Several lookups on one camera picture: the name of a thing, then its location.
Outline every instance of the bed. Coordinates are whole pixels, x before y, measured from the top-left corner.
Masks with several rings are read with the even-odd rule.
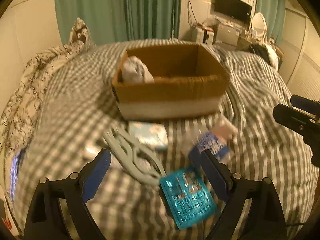
[[[0,128],[5,127],[0,149],[6,156],[7,199],[22,233],[39,179],[64,179],[70,173],[80,171],[86,163],[82,157],[84,147],[99,141],[102,132],[109,127],[125,126],[111,89],[111,79],[125,49],[168,43],[183,41],[152,39],[96,47],[86,25],[78,19],[71,31],[70,42],[64,47],[67,50],[62,49],[62,53],[51,58],[37,55],[41,67],[33,66],[37,68],[36,74],[29,77],[28,89],[23,91],[24,84],[16,91],[0,120]],[[179,146],[186,131],[193,127],[211,127],[219,116],[224,115],[239,130],[228,143],[232,149],[228,168],[246,179],[270,177],[287,224],[305,222],[312,209],[318,169],[312,166],[311,149],[303,143],[302,137],[275,123],[272,117],[274,106],[279,103],[290,105],[289,90],[279,74],[261,57],[203,46],[229,73],[230,84],[217,113],[164,122],[169,147],[159,158],[166,173],[189,165]],[[63,64],[54,69],[52,62],[56,64],[57,57]],[[39,86],[35,84],[42,82],[47,85],[38,93]],[[34,103],[36,110],[32,122],[27,124],[16,110],[21,107],[26,91],[29,91],[28,95],[33,91],[36,98],[41,96]],[[108,240],[204,239],[224,207],[208,181],[206,183],[218,211],[186,230],[177,229],[166,211],[159,188],[141,185],[119,169],[108,170],[87,206]],[[247,201],[234,233],[235,239],[244,225],[249,206],[250,201]],[[297,226],[288,227],[290,238],[298,229]]]

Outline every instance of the cardboard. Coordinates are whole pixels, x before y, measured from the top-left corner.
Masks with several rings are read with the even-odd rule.
[[[123,83],[121,69],[130,56],[146,64],[154,83]],[[202,45],[167,44],[128,49],[112,87],[125,119],[172,119],[214,113],[228,79],[228,73]]]

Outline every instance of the white appliance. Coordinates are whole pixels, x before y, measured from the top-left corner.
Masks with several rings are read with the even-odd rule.
[[[207,45],[213,44],[214,32],[203,30],[202,28],[195,27],[192,30],[191,40]]]

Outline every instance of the robotic arm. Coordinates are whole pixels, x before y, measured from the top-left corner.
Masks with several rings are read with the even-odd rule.
[[[273,109],[273,117],[277,123],[303,136],[313,152],[311,163],[320,168],[320,103],[297,95],[293,95],[290,102],[305,113],[279,104]]]
[[[200,158],[217,197],[226,202],[206,240],[231,239],[246,199],[252,199],[252,205],[241,239],[287,240],[281,203],[271,179],[247,180],[239,173],[231,173],[210,150],[203,151]],[[110,160],[111,153],[102,149],[79,173],[73,172],[63,180],[40,179],[28,211],[24,239],[70,240],[59,202],[59,198],[65,198],[80,239],[105,240],[85,203],[93,198],[109,168]]]

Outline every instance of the gray striped bedsheet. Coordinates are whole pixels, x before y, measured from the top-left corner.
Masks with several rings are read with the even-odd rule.
[[[80,171],[85,164],[82,158],[85,145],[99,140],[108,127],[125,124],[111,90],[111,79],[124,50],[175,42],[181,43],[145,40],[99,46],[77,56],[55,73],[33,140],[19,169],[13,214],[22,231],[39,179],[63,179],[71,172]],[[224,115],[239,130],[228,143],[232,149],[228,168],[246,179],[270,177],[287,223],[306,221],[313,203],[318,169],[312,166],[312,152],[302,137],[275,123],[272,117],[273,107],[278,103],[290,105],[289,90],[262,58],[205,47],[230,74],[230,84],[217,113],[164,122],[169,147],[159,157],[166,173],[189,165],[179,146],[185,132],[198,126],[211,127]],[[87,206],[106,239],[204,239],[224,207],[206,183],[218,204],[218,212],[181,231],[168,215],[159,188],[141,185],[118,169],[109,169]],[[234,233],[235,239],[241,232],[249,205],[247,201]],[[290,238],[298,229],[288,228]]]

